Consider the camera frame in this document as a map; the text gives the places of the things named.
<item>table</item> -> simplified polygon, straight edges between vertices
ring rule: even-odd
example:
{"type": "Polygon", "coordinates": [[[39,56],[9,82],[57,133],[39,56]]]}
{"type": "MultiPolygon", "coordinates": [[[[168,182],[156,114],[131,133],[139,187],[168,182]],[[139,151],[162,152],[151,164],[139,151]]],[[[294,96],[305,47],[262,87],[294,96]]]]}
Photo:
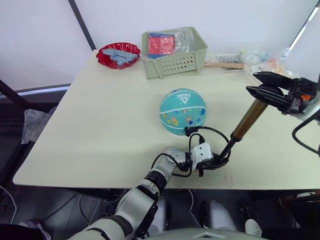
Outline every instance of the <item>table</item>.
{"type": "MultiPolygon", "coordinates": [[[[131,188],[165,148],[188,149],[188,138],[168,132],[159,118],[163,97],[177,88],[197,91],[207,105],[205,126],[229,136],[254,98],[245,86],[257,85],[244,72],[170,75],[147,79],[143,63],[110,69],[93,51],[75,78],[30,154],[17,171],[18,185],[67,188],[131,188]]],[[[205,170],[204,177],[172,177],[167,188],[284,190],[320,188],[319,157],[299,146],[291,132],[301,121],[267,107],[229,163],[205,170]]],[[[201,130],[214,152],[226,143],[201,130]]],[[[317,148],[319,127],[312,122],[298,137],[317,148]]]]}

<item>red plate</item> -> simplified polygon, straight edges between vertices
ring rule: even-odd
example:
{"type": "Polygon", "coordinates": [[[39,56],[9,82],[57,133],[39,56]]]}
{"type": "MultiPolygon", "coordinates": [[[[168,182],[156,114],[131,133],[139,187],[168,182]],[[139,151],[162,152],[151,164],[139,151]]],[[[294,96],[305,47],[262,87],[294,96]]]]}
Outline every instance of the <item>red plate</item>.
{"type": "Polygon", "coordinates": [[[105,65],[112,69],[125,69],[130,67],[139,59],[140,49],[131,43],[128,42],[117,42],[109,44],[99,50],[96,57],[98,58],[98,62],[102,65],[105,65]],[[103,54],[103,49],[117,49],[121,51],[125,51],[132,54],[137,54],[138,58],[135,58],[132,62],[124,63],[122,66],[118,66],[116,61],[112,61],[109,55],[103,54]]]}

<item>ball logo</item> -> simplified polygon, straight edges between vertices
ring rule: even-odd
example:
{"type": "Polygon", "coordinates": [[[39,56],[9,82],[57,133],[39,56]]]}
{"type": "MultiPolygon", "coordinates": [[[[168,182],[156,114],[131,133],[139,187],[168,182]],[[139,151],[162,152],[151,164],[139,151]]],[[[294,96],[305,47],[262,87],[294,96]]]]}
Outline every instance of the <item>ball logo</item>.
{"type": "Polygon", "coordinates": [[[184,104],[186,104],[191,97],[190,93],[180,93],[176,95],[177,99],[180,99],[184,104]]]}

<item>white wall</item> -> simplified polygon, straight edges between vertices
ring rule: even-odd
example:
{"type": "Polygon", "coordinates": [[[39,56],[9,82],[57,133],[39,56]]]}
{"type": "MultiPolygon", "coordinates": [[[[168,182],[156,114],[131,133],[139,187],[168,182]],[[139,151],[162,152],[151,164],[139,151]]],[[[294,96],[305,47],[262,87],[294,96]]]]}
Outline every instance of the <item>white wall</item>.
{"type": "Polygon", "coordinates": [[[301,77],[318,82],[320,72],[320,10],[287,57],[287,63],[301,77]]]}
{"type": "Polygon", "coordinates": [[[0,79],[12,89],[71,83],[91,52],[67,0],[1,0],[0,79]]]}
{"type": "Polygon", "coordinates": [[[193,26],[209,52],[288,47],[318,0],[76,0],[97,48],[141,46],[146,31],[193,26]]]}

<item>wooden stick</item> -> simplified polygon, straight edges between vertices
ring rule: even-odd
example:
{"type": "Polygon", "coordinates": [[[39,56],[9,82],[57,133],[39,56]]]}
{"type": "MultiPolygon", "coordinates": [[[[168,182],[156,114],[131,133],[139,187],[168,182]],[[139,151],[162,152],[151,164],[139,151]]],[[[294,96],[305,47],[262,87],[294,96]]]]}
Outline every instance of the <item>wooden stick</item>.
{"type": "Polygon", "coordinates": [[[232,68],[232,69],[245,68],[244,63],[236,63],[236,62],[209,62],[209,61],[206,61],[204,63],[204,66],[210,67],[210,68],[232,68]]]}

